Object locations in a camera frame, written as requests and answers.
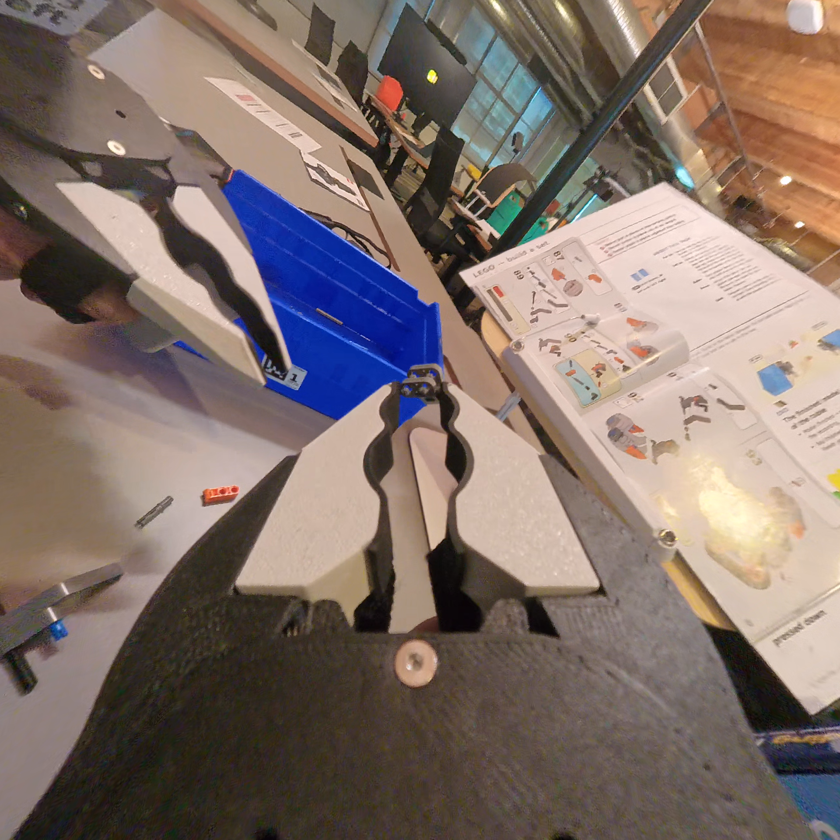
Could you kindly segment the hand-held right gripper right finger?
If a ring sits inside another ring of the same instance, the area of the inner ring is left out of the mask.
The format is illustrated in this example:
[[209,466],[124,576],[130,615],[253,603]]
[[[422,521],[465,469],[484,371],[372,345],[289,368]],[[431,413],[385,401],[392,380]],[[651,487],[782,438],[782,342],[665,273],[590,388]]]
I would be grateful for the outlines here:
[[427,556],[439,629],[476,632],[499,602],[598,592],[538,450],[456,385],[442,384],[437,403],[456,482]]

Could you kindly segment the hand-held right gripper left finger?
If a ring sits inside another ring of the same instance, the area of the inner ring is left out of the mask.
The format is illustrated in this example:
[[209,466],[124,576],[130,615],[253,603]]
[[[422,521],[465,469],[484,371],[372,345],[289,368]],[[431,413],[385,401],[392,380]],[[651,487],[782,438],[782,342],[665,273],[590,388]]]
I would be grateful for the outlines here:
[[385,633],[396,573],[388,501],[400,386],[378,388],[306,445],[235,586],[243,595],[336,602],[354,629]]

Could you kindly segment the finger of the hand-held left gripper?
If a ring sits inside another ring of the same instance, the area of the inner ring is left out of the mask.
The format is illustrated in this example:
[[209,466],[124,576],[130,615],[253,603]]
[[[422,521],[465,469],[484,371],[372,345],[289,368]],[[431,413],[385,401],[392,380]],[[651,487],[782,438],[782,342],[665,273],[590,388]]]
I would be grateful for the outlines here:
[[127,261],[133,273],[127,299],[134,310],[230,373],[266,383],[233,311],[175,262],[158,224],[140,204],[95,184],[58,184],[58,189]]
[[286,341],[248,241],[229,223],[210,193],[178,185],[171,197],[171,255],[201,270],[217,298],[243,323],[278,372],[291,368]]

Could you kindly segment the blue plastic bin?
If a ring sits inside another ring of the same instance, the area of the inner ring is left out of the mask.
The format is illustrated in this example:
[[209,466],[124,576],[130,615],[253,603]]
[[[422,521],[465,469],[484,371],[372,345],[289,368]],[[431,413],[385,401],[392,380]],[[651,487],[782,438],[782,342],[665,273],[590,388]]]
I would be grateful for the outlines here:
[[223,192],[292,362],[282,374],[256,349],[270,390],[338,420],[415,365],[443,367],[437,303],[251,175]]

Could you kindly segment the dark grey toy connector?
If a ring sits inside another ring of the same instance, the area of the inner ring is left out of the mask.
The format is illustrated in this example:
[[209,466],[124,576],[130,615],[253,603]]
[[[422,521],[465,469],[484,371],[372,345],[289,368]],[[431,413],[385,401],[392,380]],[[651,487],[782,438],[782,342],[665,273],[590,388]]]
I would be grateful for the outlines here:
[[444,370],[438,364],[417,364],[410,367],[400,384],[401,397],[435,403],[444,382]]

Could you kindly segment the grey bent toy beam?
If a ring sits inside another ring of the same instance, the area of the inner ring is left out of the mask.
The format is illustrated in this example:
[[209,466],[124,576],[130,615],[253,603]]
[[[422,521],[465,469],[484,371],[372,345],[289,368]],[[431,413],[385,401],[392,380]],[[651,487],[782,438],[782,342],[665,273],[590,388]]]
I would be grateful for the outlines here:
[[123,577],[119,563],[78,574],[33,595],[1,616],[1,656],[4,658],[30,639],[60,623]]

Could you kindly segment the black toy axle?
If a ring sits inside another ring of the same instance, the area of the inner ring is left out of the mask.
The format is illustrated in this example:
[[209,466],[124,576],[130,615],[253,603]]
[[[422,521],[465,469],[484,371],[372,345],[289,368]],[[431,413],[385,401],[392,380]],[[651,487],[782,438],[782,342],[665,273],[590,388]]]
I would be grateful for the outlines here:
[[2,656],[2,663],[6,666],[22,696],[30,694],[36,688],[37,676],[24,653],[17,650],[10,651]]

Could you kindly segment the person's left hand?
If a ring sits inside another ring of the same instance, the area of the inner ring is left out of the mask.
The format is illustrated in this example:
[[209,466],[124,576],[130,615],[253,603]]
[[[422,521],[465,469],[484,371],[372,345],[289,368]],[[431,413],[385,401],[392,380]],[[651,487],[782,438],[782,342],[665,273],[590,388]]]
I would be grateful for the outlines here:
[[124,324],[140,317],[120,280],[5,213],[1,264],[2,280],[18,280],[25,298],[69,322]]

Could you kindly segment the white stand base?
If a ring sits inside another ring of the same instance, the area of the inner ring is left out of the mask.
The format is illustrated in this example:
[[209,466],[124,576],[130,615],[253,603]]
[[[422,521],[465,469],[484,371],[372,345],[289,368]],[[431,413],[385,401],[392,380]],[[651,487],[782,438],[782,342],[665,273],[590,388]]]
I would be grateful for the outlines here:
[[[516,393],[519,381],[509,372],[507,363],[501,358],[502,351],[508,345],[507,336],[502,328],[491,315],[485,312],[482,313],[480,321],[477,316],[470,316],[469,321],[479,324],[481,340],[497,365],[501,378],[508,386],[510,393]],[[600,488],[590,470],[550,423],[541,408],[533,411],[529,402],[520,402],[516,406],[510,406],[510,412],[506,415],[504,423],[522,438],[527,439],[537,450],[558,459],[603,504],[615,514],[619,514],[618,507]],[[430,548],[433,549],[445,535],[446,512],[449,498],[455,488],[455,479],[445,467],[446,444],[442,432],[431,429],[411,431],[408,440],[428,542]],[[663,562],[663,565],[670,579],[701,621],[722,631],[734,632],[736,630],[725,612],[720,609],[711,594],[680,556],[675,554],[672,559]]]

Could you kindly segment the paper sheet with dark figure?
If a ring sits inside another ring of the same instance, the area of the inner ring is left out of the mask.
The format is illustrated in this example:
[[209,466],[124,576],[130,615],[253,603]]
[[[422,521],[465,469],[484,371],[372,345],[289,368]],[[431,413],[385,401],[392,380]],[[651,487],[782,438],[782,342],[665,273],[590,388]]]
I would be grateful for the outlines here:
[[310,180],[325,188],[331,194],[341,197],[359,209],[369,212],[368,203],[355,180],[322,163],[318,158],[306,152],[300,152],[301,161]]

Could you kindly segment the red printed paper sheet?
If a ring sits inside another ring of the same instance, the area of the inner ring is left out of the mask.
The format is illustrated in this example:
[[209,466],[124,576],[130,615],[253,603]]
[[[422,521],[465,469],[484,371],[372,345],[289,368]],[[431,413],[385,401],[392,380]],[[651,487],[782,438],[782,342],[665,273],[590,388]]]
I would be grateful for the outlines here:
[[204,79],[261,124],[291,143],[301,154],[312,154],[321,149],[321,144],[318,141],[315,141],[303,129],[300,129],[295,123],[274,110],[241,83],[218,77],[205,77]]

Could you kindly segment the black square pad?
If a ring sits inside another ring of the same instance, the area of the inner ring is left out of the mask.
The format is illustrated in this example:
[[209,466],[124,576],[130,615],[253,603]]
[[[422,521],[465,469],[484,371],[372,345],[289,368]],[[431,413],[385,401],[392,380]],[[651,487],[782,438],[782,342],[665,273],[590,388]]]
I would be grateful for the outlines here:
[[346,162],[354,181],[361,190],[372,193],[380,199],[384,198],[377,181],[369,171],[350,159]]

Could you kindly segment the wooden edged desk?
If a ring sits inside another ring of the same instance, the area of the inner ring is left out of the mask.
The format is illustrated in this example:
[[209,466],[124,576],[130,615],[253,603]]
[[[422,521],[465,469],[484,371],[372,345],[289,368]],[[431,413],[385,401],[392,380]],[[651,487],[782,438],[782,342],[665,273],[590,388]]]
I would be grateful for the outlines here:
[[307,26],[288,4],[268,2],[157,1],[153,5],[197,35],[223,47],[250,76],[296,104],[367,154],[378,146],[351,91],[300,41]]

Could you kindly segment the instruction booklet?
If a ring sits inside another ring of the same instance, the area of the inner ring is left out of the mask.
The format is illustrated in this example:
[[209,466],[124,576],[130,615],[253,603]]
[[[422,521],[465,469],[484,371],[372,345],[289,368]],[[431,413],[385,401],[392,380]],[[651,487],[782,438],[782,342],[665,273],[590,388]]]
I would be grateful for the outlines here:
[[807,712],[837,704],[838,297],[666,184],[461,277],[625,520]]

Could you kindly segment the small black office chair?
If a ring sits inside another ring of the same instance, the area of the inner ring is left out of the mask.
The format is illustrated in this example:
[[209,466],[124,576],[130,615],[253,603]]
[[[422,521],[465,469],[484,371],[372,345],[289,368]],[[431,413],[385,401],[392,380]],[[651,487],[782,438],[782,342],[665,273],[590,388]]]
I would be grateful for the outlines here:
[[324,67],[328,67],[333,52],[335,21],[319,5],[311,6],[308,38],[304,49]]
[[369,75],[369,58],[352,40],[340,53],[335,74],[344,84],[353,102],[362,107]]

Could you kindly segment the tall black office chair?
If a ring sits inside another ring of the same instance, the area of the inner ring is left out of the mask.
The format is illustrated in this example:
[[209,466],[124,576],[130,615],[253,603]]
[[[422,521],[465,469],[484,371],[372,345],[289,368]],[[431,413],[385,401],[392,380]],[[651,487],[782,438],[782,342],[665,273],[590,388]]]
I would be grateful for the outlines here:
[[426,174],[403,208],[409,228],[435,264],[440,262],[452,232],[451,227],[442,222],[441,215],[464,145],[463,139],[450,129],[442,128],[438,132]]

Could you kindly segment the black computer monitor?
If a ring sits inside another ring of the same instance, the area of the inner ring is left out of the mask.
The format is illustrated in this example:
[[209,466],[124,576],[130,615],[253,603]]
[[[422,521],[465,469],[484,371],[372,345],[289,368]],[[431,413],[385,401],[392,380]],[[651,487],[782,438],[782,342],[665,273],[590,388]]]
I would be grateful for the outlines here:
[[440,42],[419,14],[405,5],[377,71],[396,79],[411,110],[451,130],[477,78]]

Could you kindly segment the black vertical pole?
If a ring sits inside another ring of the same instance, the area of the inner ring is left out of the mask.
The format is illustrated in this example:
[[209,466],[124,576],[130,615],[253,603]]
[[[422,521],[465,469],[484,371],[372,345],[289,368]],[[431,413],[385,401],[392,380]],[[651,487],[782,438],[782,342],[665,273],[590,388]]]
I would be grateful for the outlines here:
[[565,188],[585,159],[603,140],[614,123],[633,103],[651,76],[658,71],[665,60],[688,35],[710,5],[710,1],[683,1],[677,6],[675,12],[668,17],[618,81],[601,109],[578,134],[574,142],[530,196],[524,208],[515,217],[508,229],[491,247],[488,257],[495,257],[519,246],[530,227],[541,216],[557,193]]

